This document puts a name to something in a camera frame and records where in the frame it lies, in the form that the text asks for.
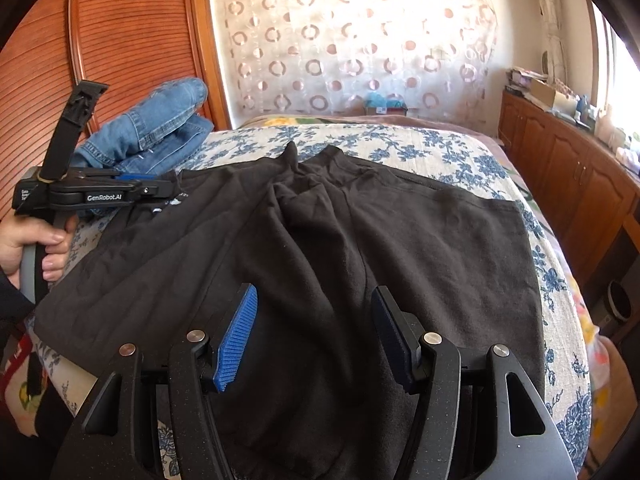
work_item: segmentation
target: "bed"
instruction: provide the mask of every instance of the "bed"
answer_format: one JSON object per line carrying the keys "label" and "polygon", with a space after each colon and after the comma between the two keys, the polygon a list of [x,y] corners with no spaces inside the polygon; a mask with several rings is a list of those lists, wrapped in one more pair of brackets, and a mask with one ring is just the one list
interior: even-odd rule
{"label": "bed", "polygon": [[[591,324],[558,242],[498,144],[469,131],[362,124],[351,120],[266,117],[238,130],[210,134],[182,168],[197,170],[277,156],[290,140],[297,144],[301,159],[333,144],[348,155],[436,178],[481,197],[518,204],[529,234],[542,300],[544,401],[578,471],[590,437],[590,366],[591,372],[602,376],[599,379],[602,381],[605,375],[608,378],[607,361],[600,355],[602,350],[595,338],[597,329]],[[96,246],[110,218],[80,225],[66,272]],[[28,330],[49,379],[75,413],[95,378],[40,341],[33,332],[33,320],[28,323]],[[162,424],[160,437],[165,475],[173,478],[178,474],[175,448],[170,429]]]}

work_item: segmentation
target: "cabinet handle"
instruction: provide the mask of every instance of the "cabinet handle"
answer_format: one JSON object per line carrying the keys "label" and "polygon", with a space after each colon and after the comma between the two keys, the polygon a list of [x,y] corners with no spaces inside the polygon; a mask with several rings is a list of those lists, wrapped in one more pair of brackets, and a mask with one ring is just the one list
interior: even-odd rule
{"label": "cabinet handle", "polygon": [[586,170],[586,169],[587,169],[586,166],[582,167],[582,171],[580,172],[580,180],[578,180],[578,186],[582,185],[582,178],[584,177],[584,170]]}

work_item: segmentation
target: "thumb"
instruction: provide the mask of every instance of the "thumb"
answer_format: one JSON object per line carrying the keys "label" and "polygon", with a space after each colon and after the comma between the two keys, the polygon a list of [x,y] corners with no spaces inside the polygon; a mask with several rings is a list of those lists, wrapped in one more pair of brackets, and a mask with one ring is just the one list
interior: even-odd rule
{"label": "thumb", "polygon": [[21,247],[30,244],[55,245],[65,239],[66,233],[41,218],[15,217],[16,225],[6,232],[7,244]]}

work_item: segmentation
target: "hand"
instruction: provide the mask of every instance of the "hand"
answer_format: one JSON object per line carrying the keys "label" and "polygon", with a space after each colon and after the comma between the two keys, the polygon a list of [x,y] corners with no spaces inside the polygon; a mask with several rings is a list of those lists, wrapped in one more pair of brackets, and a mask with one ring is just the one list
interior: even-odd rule
{"label": "hand", "polygon": [[16,216],[10,211],[0,222],[0,268],[15,288],[20,288],[22,248],[39,243],[46,246],[47,252],[42,260],[42,277],[48,282],[56,282],[62,277],[76,227],[76,215],[66,220],[62,230],[40,218]]}

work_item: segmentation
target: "wooden door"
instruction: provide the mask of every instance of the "wooden door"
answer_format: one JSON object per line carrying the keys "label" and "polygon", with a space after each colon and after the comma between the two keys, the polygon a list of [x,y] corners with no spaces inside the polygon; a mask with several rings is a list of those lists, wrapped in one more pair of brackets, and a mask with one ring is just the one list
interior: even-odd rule
{"label": "wooden door", "polygon": [[498,126],[498,138],[504,143],[504,152],[511,159],[514,156],[514,142],[520,126],[520,103],[516,98],[504,92],[502,110]]}
{"label": "wooden door", "polygon": [[517,145],[513,163],[536,199],[540,191],[540,178],[548,156],[549,134],[542,117],[526,114],[522,120],[522,140]]}
{"label": "wooden door", "polygon": [[38,0],[0,52],[0,218],[42,163],[73,88],[65,11],[66,0]]}
{"label": "wooden door", "polygon": [[622,227],[635,190],[612,156],[596,148],[578,184],[580,199],[561,246],[583,286]]}
{"label": "wooden door", "polygon": [[92,132],[168,80],[202,78],[191,0],[69,0],[69,37],[76,79],[110,85]]}
{"label": "wooden door", "polygon": [[550,124],[549,156],[536,202],[562,240],[580,197],[579,177],[588,160],[589,145],[577,132]]}
{"label": "wooden door", "polygon": [[226,108],[225,89],[220,75],[220,64],[216,51],[216,41],[213,33],[213,19],[209,0],[191,0],[193,17],[195,21],[198,53],[203,69],[203,79],[209,88],[209,108],[213,115],[213,124],[216,131],[229,130],[231,121]]}

